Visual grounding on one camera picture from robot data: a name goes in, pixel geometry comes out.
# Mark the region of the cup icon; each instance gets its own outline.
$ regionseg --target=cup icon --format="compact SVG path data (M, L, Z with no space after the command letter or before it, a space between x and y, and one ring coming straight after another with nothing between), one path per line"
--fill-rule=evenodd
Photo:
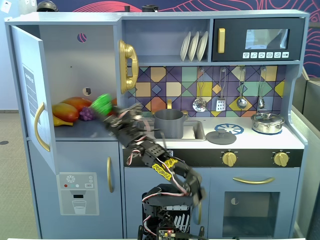
M72 205L75 214L86 214L86 200L72 200Z

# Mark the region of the pot lid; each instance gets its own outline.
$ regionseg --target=pot lid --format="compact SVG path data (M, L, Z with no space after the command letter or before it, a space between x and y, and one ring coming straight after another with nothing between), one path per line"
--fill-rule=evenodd
M273 114L273 113L256 113L252 115L251 119L254 122L260 124L283 124L285 119L282 116Z

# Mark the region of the purple grapes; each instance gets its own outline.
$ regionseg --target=purple grapes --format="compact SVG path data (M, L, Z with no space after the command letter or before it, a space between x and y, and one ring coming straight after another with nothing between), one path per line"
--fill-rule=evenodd
M91 121L95 119L94 111L90 107L82 108L80 114L80 119L83 121Z

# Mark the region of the shelf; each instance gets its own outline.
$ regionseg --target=shelf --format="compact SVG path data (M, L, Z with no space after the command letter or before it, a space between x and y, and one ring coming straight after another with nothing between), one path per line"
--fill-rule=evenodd
M73 126L55 126L56 141L116 141L99 120L77 120Z
M207 59L198 61L197 57L193 61L187 60L188 56L185 57L184 61L181 61L180 55L139 55L139 67L168 67L168 66L232 66L232 65L249 65L249 66L275 66L275 65L298 65L301 63L299 60L293 61L213 61L208 62Z

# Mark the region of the open cabinet door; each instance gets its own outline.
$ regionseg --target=open cabinet door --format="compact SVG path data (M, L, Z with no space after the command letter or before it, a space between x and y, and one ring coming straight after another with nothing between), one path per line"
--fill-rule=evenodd
M59 168L55 158L55 130L43 41L16 26L12 27L12 40L27 136L57 175Z

